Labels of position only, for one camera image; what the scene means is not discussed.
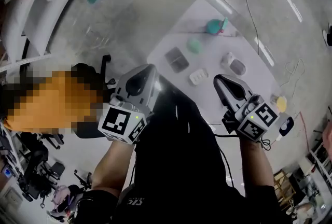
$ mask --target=person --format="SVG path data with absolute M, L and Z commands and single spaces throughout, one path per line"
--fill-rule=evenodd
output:
M 165 92 L 139 135 L 134 183 L 122 191 L 134 146 L 113 141 L 74 223 L 287 223 L 260 143 L 242 138 L 240 149 L 246 197 L 227 185 L 219 145 L 196 104 L 179 91 Z
M 96 110 L 109 102 L 105 79 L 92 66 L 77 64 L 50 77 L 28 77 L 0 87 L 0 117 L 10 130 L 58 134 L 59 129 L 96 122 Z
M 328 33 L 323 30 L 323 39 L 327 46 L 332 46 L 332 34 L 331 34 L 332 24 L 328 24 Z

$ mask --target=person's arm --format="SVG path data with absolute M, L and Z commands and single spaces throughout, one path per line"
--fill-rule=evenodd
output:
M 134 146 L 113 141 L 92 176 L 92 190 L 104 190 L 117 198 L 125 184 Z
M 252 186 L 274 186 L 271 165 L 260 143 L 240 139 L 245 190 Z
M 292 223 L 280 209 L 273 171 L 260 143 L 240 139 L 240 148 L 244 189 L 250 203 L 259 209 L 257 219 L 262 224 Z

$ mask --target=green soap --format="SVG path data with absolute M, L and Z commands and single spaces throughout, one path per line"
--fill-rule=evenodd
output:
M 188 40 L 187 48 L 189 51 L 191 51 L 192 53 L 196 53 L 196 54 L 203 51 L 203 46 L 202 46 L 201 42 L 194 38 Z

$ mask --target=black shirt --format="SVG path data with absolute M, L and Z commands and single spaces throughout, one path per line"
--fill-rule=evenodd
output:
M 169 92 L 159 96 L 154 113 L 135 149 L 130 190 L 120 200 L 86 192 L 75 223 L 287 223 L 273 187 L 246 186 L 243 197 L 227 185 L 215 136 L 193 101 Z

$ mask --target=printed logo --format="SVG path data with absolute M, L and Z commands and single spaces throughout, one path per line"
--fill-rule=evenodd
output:
M 123 135 L 125 133 L 130 113 L 120 109 L 109 108 L 102 128 Z
M 134 128 L 133 131 L 131 131 L 130 135 L 128 136 L 128 138 L 131 141 L 135 141 L 136 137 L 138 137 L 138 135 L 141 133 L 141 131 L 143 130 L 143 128 L 145 127 L 145 123 L 143 118 L 140 120 L 140 122 L 136 125 L 136 127 Z
M 127 205 L 142 205 L 144 198 L 129 199 Z
M 261 127 L 249 120 L 244 123 L 243 127 L 240 128 L 240 131 L 254 140 L 258 139 L 264 133 L 264 130 Z
M 267 127 L 272 125 L 275 119 L 278 117 L 266 103 L 264 103 L 259 107 L 258 110 L 256 110 L 256 114 L 266 124 Z

